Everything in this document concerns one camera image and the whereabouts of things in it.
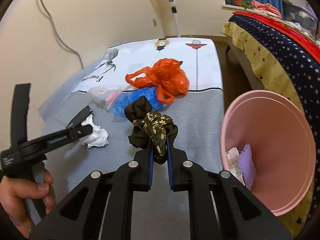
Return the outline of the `left hand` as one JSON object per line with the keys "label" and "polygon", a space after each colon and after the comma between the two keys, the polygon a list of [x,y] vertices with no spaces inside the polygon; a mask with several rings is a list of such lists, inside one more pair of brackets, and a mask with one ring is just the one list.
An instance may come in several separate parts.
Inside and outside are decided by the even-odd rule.
{"label": "left hand", "polygon": [[53,189],[53,177],[48,170],[44,170],[44,183],[38,184],[20,178],[8,178],[1,180],[1,204],[12,217],[16,228],[26,238],[29,237],[34,223],[29,217],[25,205],[25,199],[40,199],[44,201],[46,213],[50,213],[56,205]]}

